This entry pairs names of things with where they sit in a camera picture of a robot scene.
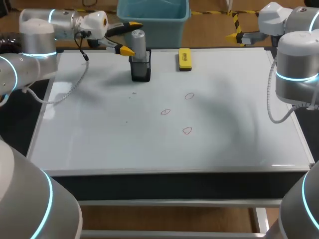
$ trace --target blue plastic bin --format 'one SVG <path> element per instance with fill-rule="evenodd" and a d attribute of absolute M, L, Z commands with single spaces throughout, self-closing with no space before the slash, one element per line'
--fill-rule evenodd
<path fill-rule="evenodd" d="M 188 0 L 119 0 L 117 16 L 123 21 L 136 21 L 144 26 L 146 46 L 179 48 L 186 20 L 191 16 Z M 131 34 L 125 34 L 131 46 Z"/>

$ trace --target brown floor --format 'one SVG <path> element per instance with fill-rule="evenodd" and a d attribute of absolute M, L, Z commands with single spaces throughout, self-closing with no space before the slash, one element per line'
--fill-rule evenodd
<path fill-rule="evenodd" d="M 226 10 L 224 0 L 189 0 L 192 11 Z M 233 10 L 260 10 L 269 0 L 234 0 Z M 277 0 L 284 7 L 304 5 L 303 0 Z M 82 8 L 81 0 L 11 0 L 16 8 Z M 94 9 L 116 10 L 117 0 L 99 0 Z M 117 22 L 109 15 L 111 23 Z M 245 31 L 258 30 L 254 14 L 239 14 L 240 26 Z M 1 32 L 18 31 L 18 13 L 0 19 Z M 227 42 L 225 36 L 235 33 L 232 17 L 225 14 L 193 15 L 187 21 L 183 46 L 237 46 Z M 116 41 L 124 43 L 122 38 Z M 259 42 L 269 46 L 270 40 Z M 58 42 L 58 46 L 74 46 L 73 42 Z M 202 232 L 255 232 L 251 210 L 247 208 L 156 208 L 156 207 L 82 207 L 84 229 L 150 230 L 150 231 L 202 231 Z M 278 209 L 267 209 L 269 223 L 277 219 Z"/>

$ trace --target whiteboard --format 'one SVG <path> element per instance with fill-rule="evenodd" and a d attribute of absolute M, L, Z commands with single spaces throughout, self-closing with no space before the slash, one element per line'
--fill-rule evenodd
<path fill-rule="evenodd" d="M 51 176 L 299 171 L 314 162 L 294 114 L 282 124 L 268 118 L 272 57 L 263 48 L 192 49 L 190 72 L 178 70 L 177 50 L 153 51 L 148 83 L 132 82 L 127 57 L 87 53 L 86 77 L 68 99 L 42 107 L 29 150 Z M 78 51 L 62 53 L 49 100 L 84 69 Z M 272 90 L 281 118 L 290 106 Z"/>

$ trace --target red drawn circle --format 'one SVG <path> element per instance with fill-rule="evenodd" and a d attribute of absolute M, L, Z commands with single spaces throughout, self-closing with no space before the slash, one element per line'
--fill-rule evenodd
<path fill-rule="evenodd" d="M 187 99 L 187 100 L 190 100 L 190 99 L 192 99 L 193 97 L 194 97 L 194 93 L 188 93 L 186 96 L 185 96 L 185 99 Z"/>
<path fill-rule="evenodd" d="M 160 114 L 162 116 L 167 115 L 170 112 L 170 109 L 163 110 Z"/>
<path fill-rule="evenodd" d="M 183 133 L 184 134 L 190 134 L 190 132 L 193 130 L 193 128 L 192 127 L 187 127 L 187 128 L 185 128 L 185 129 L 183 129 Z"/>

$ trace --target whiteboard eraser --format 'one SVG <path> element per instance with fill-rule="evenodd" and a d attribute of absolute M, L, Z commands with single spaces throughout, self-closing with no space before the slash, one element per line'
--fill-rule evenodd
<path fill-rule="evenodd" d="M 178 59 L 180 71 L 191 71 L 191 54 L 189 48 L 179 49 Z"/>

